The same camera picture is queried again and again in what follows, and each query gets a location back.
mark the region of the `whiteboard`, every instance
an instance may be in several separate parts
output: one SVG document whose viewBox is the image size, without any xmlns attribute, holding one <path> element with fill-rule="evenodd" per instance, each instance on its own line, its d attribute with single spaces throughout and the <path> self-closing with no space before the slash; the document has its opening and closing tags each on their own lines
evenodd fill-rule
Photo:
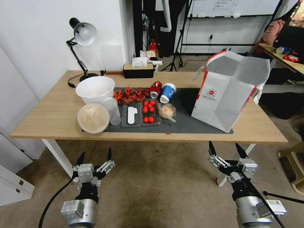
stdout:
<svg viewBox="0 0 304 228">
<path fill-rule="evenodd" d="M 273 14 L 280 0 L 193 0 L 188 17 Z"/>
</svg>

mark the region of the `lamp shade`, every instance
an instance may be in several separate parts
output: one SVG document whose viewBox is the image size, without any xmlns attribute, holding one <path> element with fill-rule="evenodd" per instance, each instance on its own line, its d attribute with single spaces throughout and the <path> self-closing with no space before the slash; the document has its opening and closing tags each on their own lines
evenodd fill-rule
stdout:
<svg viewBox="0 0 304 228">
<path fill-rule="evenodd" d="M 74 29 L 74 38 L 79 45 L 88 46 L 94 42 L 97 31 L 93 25 L 71 18 L 70 26 Z"/>
</svg>

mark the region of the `red logo on bag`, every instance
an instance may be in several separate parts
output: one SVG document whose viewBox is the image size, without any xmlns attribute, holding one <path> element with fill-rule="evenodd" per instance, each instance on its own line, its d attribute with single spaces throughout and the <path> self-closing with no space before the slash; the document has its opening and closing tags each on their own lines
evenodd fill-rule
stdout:
<svg viewBox="0 0 304 228">
<path fill-rule="evenodd" d="M 208 89 L 207 93 L 206 93 L 208 96 L 210 97 L 215 97 L 216 95 L 216 90 L 214 88 L 210 88 Z"/>
</svg>

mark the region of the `table top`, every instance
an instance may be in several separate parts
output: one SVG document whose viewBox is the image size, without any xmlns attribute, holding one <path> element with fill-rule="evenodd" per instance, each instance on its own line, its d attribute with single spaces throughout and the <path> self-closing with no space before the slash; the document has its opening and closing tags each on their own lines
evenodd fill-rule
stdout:
<svg viewBox="0 0 304 228">
<path fill-rule="evenodd" d="M 233 127 L 233 134 L 166 134 L 103 132 L 92 135 L 82 132 L 77 123 L 77 113 L 84 102 L 67 85 L 67 80 L 81 71 L 67 71 L 47 95 L 33 108 L 11 133 L 12 138 L 114 140 L 114 141 L 166 141 L 166 142 L 241 142 L 285 143 L 286 138 L 277 129 L 260 106 L 250 99 Z M 123 75 L 107 75 L 116 87 L 150 87 L 155 81 L 172 82 L 179 88 L 200 88 L 203 74 L 191 80 L 195 72 L 155 72 L 150 79 L 125 79 Z M 77 84 L 79 79 L 70 82 Z"/>
<path fill-rule="evenodd" d="M 270 55 L 273 58 L 276 58 L 276 59 L 280 60 L 288 68 L 291 68 L 291 70 L 295 70 L 295 71 L 304 75 L 304 64 L 294 63 L 294 62 L 287 61 L 287 60 L 283 59 L 283 57 L 286 54 L 276 53 L 275 49 L 272 48 L 272 45 L 270 45 L 270 44 L 261 43 L 261 44 L 259 44 L 259 46 L 261 46 L 263 48 L 263 50 L 266 54 Z"/>
</svg>

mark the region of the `paper bag handle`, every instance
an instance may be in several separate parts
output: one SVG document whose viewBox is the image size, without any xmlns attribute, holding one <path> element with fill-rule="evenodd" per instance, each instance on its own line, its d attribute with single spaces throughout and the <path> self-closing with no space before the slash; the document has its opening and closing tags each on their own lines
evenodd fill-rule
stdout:
<svg viewBox="0 0 304 228">
<path fill-rule="evenodd" d="M 191 80 L 196 80 L 200 76 L 200 73 L 202 73 L 205 70 L 206 70 L 206 66 L 202 66 L 200 69 L 198 69 L 198 71 L 196 72 L 196 74 L 193 76 L 193 78 Z"/>
</svg>

